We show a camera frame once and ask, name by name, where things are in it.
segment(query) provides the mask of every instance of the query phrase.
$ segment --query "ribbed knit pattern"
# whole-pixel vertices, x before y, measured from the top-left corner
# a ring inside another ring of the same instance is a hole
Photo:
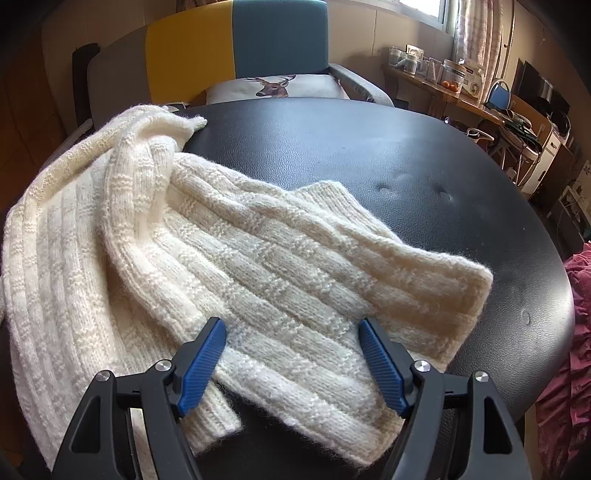
[[[288,192],[182,153],[205,124],[134,107],[42,171],[8,216],[12,366],[41,453],[52,465],[96,372],[144,371],[219,316],[228,341],[214,380],[369,465],[401,420],[371,378],[357,321],[376,316],[445,369],[492,274],[405,245],[340,183]],[[213,382],[183,423],[196,452],[241,428]]]

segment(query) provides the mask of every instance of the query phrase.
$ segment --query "deer head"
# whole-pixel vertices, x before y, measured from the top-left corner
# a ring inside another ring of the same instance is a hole
[[[289,82],[292,81],[294,78],[296,78],[295,75],[287,75],[283,77],[283,80],[276,83],[267,82],[266,80],[259,77],[247,78],[247,80],[249,82],[258,82],[262,85],[262,89],[256,93],[257,97],[270,96],[273,98],[285,98],[289,96],[287,94],[287,89],[285,87],[287,87]]]

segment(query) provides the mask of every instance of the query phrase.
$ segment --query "box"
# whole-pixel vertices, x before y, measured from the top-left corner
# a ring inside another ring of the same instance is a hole
[[[464,65],[466,68],[462,92],[464,95],[480,100],[482,85],[484,84],[484,67],[471,59],[461,59],[460,65]]]

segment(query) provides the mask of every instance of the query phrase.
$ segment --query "blue gripper pad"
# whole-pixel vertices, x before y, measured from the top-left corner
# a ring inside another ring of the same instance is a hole
[[[410,406],[404,397],[404,380],[367,320],[359,323],[359,343],[386,405],[405,417]]]
[[[180,417],[199,404],[225,346],[226,326],[219,318],[211,317],[197,338],[182,344],[174,356],[173,391],[176,395],[171,402],[176,405]]]

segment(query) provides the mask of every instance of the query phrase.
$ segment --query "deer print pillow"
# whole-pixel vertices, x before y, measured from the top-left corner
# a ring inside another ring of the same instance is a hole
[[[321,97],[349,99],[332,75],[282,75],[217,83],[207,89],[207,103],[250,98]]]

